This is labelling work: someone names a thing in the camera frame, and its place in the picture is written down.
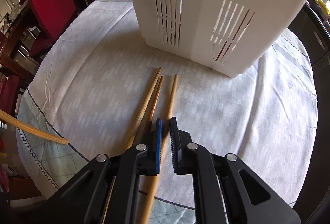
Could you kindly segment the light wooden chopstick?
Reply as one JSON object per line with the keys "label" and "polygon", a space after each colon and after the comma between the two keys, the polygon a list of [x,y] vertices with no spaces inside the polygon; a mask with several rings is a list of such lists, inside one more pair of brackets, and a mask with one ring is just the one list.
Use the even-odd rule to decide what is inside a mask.
{"label": "light wooden chopstick", "polygon": [[36,129],[35,127],[32,127],[22,121],[19,121],[18,119],[14,118],[13,116],[7,114],[6,112],[4,112],[3,110],[1,110],[0,112],[0,118],[1,120],[9,123],[12,126],[15,126],[17,129],[20,129],[22,131],[26,131],[34,136],[37,137],[41,137],[43,139],[55,142],[55,143],[59,143],[62,145],[68,145],[69,141],[65,138],[62,137],[58,137],[52,134],[49,134],[47,132],[44,132],[40,129]]}

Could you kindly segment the dark brown chopstick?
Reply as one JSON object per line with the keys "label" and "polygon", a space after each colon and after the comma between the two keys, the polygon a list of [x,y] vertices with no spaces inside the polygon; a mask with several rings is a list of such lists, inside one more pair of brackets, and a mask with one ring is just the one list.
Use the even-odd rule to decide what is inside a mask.
{"label": "dark brown chopstick", "polygon": [[232,52],[248,25],[255,15],[250,9],[229,4],[226,13],[223,9],[219,12],[219,20],[215,24],[216,28],[211,36],[212,60],[224,62],[230,52]]}

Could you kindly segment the wooden chopstick on table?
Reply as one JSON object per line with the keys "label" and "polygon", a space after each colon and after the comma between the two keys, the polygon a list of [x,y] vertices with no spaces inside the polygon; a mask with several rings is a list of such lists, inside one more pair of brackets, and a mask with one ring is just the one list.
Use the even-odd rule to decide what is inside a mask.
{"label": "wooden chopstick on table", "polygon": [[[166,153],[167,153],[167,142],[168,142],[168,138],[170,136],[169,135],[170,119],[172,117],[172,112],[174,109],[176,93],[177,93],[177,86],[178,86],[178,75],[176,74],[173,79],[170,101],[169,101],[168,110],[167,110],[166,117],[164,119],[164,124],[163,124],[162,144],[161,144],[162,153],[161,153],[161,157],[160,157],[160,165],[163,165],[165,157],[166,157]],[[159,174],[156,177],[149,177],[146,181],[147,187],[148,187],[148,192],[147,192],[147,196],[145,198],[144,208],[141,212],[139,223],[147,224],[149,222],[149,217],[151,215],[151,211],[153,208],[154,196],[157,193],[160,177],[161,177],[161,171],[159,171]]]}
{"label": "wooden chopstick on table", "polygon": [[145,133],[148,133],[151,130],[153,118],[156,112],[160,92],[162,90],[162,85],[164,81],[164,76],[160,76],[156,83],[156,87],[152,93],[151,100],[148,103],[147,110],[145,112],[145,115],[143,116],[143,120],[141,122],[141,126],[138,130],[138,136],[134,140],[134,144],[137,145],[142,141],[142,136]]}
{"label": "wooden chopstick on table", "polygon": [[128,139],[127,139],[127,143],[125,144],[124,151],[126,151],[128,148],[130,148],[132,146],[134,140],[135,140],[135,136],[137,134],[137,131],[139,130],[139,126],[140,126],[140,124],[142,122],[142,119],[144,117],[144,114],[147,110],[148,103],[151,99],[154,88],[156,87],[156,83],[158,81],[161,70],[162,70],[162,68],[159,67],[156,74],[155,74],[155,76],[154,76],[154,79],[152,81],[151,86],[148,88],[147,95],[143,99],[143,103],[142,103],[141,107],[138,110],[137,116],[136,116],[135,120],[133,121],[132,126],[128,129],[128,135],[129,136],[128,136]]}

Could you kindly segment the white patterned tablecloth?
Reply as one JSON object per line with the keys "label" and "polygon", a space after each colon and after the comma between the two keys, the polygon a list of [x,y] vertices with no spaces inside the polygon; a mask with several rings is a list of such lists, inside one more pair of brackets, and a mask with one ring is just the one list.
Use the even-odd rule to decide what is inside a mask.
{"label": "white patterned tablecloth", "polygon": [[306,49],[288,29],[244,74],[229,78],[146,45],[131,0],[96,0],[61,35],[22,96],[18,119],[69,140],[17,133],[21,161],[45,198],[98,154],[119,155],[160,69],[156,117],[178,76],[178,127],[211,153],[236,154],[293,206],[308,171],[317,94]]}

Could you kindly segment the red chair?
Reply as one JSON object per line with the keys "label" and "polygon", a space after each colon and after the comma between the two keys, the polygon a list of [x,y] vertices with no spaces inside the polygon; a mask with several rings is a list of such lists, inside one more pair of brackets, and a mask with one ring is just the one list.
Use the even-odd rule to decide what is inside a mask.
{"label": "red chair", "polygon": [[78,9],[73,0],[28,0],[28,5],[41,27],[29,52],[29,56],[37,60],[49,52],[78,16]]}

